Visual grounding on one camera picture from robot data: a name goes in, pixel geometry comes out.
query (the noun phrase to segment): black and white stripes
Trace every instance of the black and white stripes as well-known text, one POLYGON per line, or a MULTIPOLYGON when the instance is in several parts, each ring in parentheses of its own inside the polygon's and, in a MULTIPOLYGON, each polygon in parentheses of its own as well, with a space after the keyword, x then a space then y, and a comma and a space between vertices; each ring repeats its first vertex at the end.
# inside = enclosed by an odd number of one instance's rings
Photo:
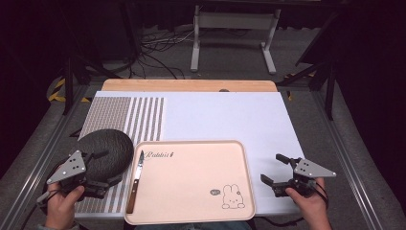
MULTIPOLYGON (((114 128, 127 134, 134 147, 143 141, 159 141, 165 118, 164 105, 164 98, 96 97, 79 138, 92 131, 114 128)), ((123 181, 110 188, 104 199, 87 197, 77 203, 76 217, 122 218, 129 177, 130 173, 125 172, 123 181)))

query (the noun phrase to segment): rabbit illustration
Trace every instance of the rabbit illustration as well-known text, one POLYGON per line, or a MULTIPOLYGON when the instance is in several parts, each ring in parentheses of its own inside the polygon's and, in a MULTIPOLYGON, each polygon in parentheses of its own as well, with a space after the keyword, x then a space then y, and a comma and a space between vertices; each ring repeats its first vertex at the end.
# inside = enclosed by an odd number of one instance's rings
POLYGON ((238 185, 226 185, 223 189, 223 209, 236 209, 245 207, 238 185))

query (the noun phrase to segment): robotic arm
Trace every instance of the robotic arm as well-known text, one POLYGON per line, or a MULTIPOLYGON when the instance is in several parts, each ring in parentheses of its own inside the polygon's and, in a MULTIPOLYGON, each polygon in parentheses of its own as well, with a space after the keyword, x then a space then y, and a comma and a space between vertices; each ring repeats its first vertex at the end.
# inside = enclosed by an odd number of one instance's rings
POLYGON ((293 169, 293 178, 282 183, 274 183, 274 180, 268 176, 264 174, 260 175, 260 180, 272 188, 276 197, 287 196, 287 193, 284 191, 286 188, 293 188, 302 196, 311 196, 316 192, 315 178, 336 176, 335 172, 306 159, 288 158, 282 154, 277 154, 276 158, 285 165, 290 164, 293 169))

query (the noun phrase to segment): pink tray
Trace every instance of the pink tray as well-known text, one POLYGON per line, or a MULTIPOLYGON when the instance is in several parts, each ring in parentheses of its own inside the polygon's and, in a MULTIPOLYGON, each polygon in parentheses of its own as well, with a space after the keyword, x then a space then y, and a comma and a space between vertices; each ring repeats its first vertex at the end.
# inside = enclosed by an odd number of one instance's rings
MULTIPOLYGON (((143 142, 145 161, 130 224, 250 219, 255 203, 237 141, 143 142)), ((135 170, 132 170, 131 181, 135 170)))

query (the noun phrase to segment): wooden board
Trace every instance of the wooden board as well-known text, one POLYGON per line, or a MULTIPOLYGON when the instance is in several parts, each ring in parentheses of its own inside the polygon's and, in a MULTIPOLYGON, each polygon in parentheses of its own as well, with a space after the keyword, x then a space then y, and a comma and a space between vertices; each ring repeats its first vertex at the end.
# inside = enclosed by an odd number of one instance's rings
POLYGON ((102 91, 278 92, 270 80, 106 80, 102 91))

